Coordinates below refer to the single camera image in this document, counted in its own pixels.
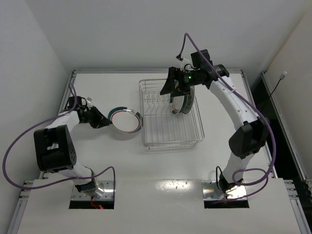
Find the green red rimmed plate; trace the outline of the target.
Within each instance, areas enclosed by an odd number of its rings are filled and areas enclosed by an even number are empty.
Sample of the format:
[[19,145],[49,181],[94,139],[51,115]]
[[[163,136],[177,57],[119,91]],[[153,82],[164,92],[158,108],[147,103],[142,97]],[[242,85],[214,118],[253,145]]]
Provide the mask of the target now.
[[174,97],[172,94],[170,94],[169,105],[170,105],[171,113],[173,115],[177,115],[177,114],[181,113],[180,110],[181,110],[182,105],[183,105],[184,96]]
[[110,126],[122,134],[135,134],[143,127],[141,114],[128,107],[112,109],[108,114],[108,119],[112,122]]

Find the green blue patterned plate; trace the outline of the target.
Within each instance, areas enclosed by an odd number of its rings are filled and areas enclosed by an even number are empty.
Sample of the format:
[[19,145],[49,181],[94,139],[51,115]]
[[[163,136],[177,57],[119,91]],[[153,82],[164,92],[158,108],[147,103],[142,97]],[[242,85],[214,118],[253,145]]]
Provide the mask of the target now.
[[185,95],[180,112],[183,114],[188,114],[192,108],[192,105],[193,105],[193,95],[192,94]]

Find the white grey patterned plate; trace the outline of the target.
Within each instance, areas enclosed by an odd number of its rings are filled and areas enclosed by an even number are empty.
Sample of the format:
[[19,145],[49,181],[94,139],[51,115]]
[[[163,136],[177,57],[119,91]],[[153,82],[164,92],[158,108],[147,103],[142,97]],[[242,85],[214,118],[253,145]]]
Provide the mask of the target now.
[[191,86],[190,93],[187,95],[186,105],[182,111],[183,114],[188,114],[191,111],[193,103],[194,103],[194,98],[195,98],[195,87]]

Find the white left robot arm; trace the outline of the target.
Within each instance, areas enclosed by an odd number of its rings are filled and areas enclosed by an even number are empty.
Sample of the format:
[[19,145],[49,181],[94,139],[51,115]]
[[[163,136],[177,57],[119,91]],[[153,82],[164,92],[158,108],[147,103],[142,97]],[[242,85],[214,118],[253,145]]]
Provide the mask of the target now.
[[84,97],[69,97],[62,117],[34,132],[37,165],[42,172],[59,173],[73,181],[80,193],[95,197],[99,190],[92,169],[78,162],[70,132],[78,124],[100,129],[112,124]]

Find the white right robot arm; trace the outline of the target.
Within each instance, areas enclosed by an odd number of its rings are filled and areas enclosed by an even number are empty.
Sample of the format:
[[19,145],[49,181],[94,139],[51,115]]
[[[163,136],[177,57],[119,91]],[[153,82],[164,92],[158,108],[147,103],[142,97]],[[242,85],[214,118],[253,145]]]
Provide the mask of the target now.
[[220,101],[234,125],[235,133],[229,139],[231,155],[219,176],[217,188],[225,193],[242,182],[243,174],[253,156],[265,144],[269,130],[264,120],[240,99],[228,70],[222,64],[207,65],[207,50],[191,54],[191,60],[181,58],[180,67],[170,67],[161,95],[173,97],[190,94],[191,88],[204,85]]

